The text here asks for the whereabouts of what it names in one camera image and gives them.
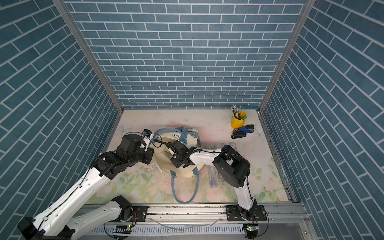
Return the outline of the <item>cream canvas tote bag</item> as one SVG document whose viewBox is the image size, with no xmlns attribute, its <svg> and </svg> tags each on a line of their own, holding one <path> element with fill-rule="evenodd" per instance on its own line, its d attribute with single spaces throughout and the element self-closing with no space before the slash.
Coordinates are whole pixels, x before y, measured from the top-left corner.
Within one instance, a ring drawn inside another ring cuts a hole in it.
<svg viewBox="0 0 384 240">
<path fill-rule="evenodd" d="M 171 189 L 179 204 L 189 204 L 195 198 L 200 180 L 199 170 L 202 165 L 196 165 L 187 154 L 197 149 L 198 134 L 191 134 L 184 127 L 162 128 L 151 134 L 151 146 L 155 148 L 152 161 L 158 168 L 171 175 Z M 195 192 L 188 201 L 180 201 L 176 195 L 175 178 L 197 177 Z"/>
</svg>

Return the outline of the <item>black stapler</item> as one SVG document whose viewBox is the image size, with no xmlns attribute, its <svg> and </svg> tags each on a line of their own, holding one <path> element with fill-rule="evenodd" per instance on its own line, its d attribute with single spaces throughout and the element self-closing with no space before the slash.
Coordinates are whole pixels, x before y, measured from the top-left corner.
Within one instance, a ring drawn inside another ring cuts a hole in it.
<svg viewBox="0 0 384 240">
<path fill-rule="evenodd" d="M 247 136 L 247 133 L 245 132 L 233 132 L 231 135 L 232 139 L 240 139 L 240 138 L 245 138 Z"/>
</svg>

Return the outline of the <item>clear compass case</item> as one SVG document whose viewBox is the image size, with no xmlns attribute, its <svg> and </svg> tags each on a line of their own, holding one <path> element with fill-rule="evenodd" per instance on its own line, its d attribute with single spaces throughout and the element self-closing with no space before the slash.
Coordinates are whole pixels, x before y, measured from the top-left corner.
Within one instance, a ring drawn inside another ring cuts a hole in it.
<svg viewBox="0 0 384 240">
<path fill-rule="evenodd" d="M 235 151 L 238 150 L 237 145 L 236 145 L 235 143 L 230 143 L 230 146 L 231 146 Z"/>
<path fill-rule="evenodd" d="M 224 177 L 218 173 L 218 179 L 219 179 L 219 186 L 225 187 L 227 185 L 227 182 L 225 181 Z"/>
<path fill-rule="evenodd" d="M 211 188 L 216 188 L 218 186 L 218 179 L 216 174 L 216 169 L 214 167 L 209 167 L 209 183 Z"/>
</svg>

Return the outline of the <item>blue stapler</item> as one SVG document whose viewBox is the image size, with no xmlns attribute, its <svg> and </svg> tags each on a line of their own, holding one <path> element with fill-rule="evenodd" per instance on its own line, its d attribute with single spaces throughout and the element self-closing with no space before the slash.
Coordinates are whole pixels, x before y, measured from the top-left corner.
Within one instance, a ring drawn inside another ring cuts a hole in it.
<svg viewBox="0 0 384 240">
<path fill-rule="evenodd" d="M 240 128 L 234 129 L 233 133 L 235 133 L 235 132 L 242 132 L 242 133 L 250 134 L 250 133 L 254 132 L 254 128 L 255 128 L 254 125 L 246 125 L 246 126 L 242 126 Z"/>
</svg>

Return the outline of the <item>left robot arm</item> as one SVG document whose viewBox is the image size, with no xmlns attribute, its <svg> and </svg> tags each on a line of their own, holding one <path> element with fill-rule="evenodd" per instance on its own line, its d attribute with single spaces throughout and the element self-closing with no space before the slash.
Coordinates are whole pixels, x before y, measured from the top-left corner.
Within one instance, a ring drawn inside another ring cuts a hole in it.
<svg viewBox="0 0 384 240">
<path fill-rule="evenodd" d="M 137 214 L 132 204 L 117 196 L 104 206 L 75 217 L 75 213 L 102 187 L 119 173 L 136 163 L 149 164 L 154 149 L 150 148 L 154 133 L 124 135 L 114 150 L 96 157 L 86 173 L 58 200 L 35 217 L 25 217 L 18 230 L 26 240 L 77 240 L 109 221 L 135 224 Z"/>
</svg>

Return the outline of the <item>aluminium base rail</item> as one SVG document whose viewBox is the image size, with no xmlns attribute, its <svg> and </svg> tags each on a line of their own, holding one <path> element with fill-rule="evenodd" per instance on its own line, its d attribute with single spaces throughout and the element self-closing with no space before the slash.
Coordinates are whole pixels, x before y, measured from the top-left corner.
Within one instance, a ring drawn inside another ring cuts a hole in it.
<svg viewBox="0 0 384 240">
<path fill-rule="evenodd" d="M 72 240 L 89 233 L 93 229 L 114 222 L 124 223 L 154 223 L 160 224 L 208 224 L 224 223 L 298 223 L 306 239 L 317 239 L 313 225 L 304 209 L 303 204 L 276 203 L 258 205 L 251 203 L 251 209 L 245 210 L 238 204 L 150 204 L 132 205 L 122 196 L 114 198 L 109 203 L 99 206 L 81 216 L 75 214 L 82 209 L 79 204 L 64 203 L 60 207 L 49 207 L 44 214 L 40 231 L 46 236 L 59 236 Z"/>
</svg>

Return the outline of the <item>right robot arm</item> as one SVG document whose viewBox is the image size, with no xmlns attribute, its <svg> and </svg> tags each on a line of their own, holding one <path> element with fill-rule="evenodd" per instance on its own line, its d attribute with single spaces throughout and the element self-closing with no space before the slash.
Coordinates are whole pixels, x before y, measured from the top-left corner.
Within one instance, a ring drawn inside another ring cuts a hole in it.
<svg viewBox="0 0 384 240">
<path fill-rule="evenodd" d="M 179 168 L 192 168 L 192 175 L 200 178 L 198 165 L 213 166 L 221 174 L 225 182 L 235 188 L 238 203 L 227 205 L 227 221 L 267 221 L 268 214 L 264 206 L 258 205 L 253 199 L 249 187 L 248 177 L 251 166 L 247 159 L 242 157 L 229 145 L 219 150 L 203 150 L 197 147 L 186 147 L 180 141 L 167 145 L 170 150 L 170 161 Z"/>
</svg>

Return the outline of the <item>yellow pen holder cup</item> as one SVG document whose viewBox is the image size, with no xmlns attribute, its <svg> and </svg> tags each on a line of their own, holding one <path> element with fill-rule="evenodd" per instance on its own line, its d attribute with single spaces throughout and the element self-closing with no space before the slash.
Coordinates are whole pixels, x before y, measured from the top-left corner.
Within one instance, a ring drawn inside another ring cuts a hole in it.
<svg viewBox="0 0 384 240">
<path fill-rule="evenodd" d="M 247 115 L 243 111 L 238 111 L 237 113 L 235 113 L 231 122 L 232 129 L 238 129 L 243 127 L 245 124 L 246 118 L 247 118 Z"/>
</svg>

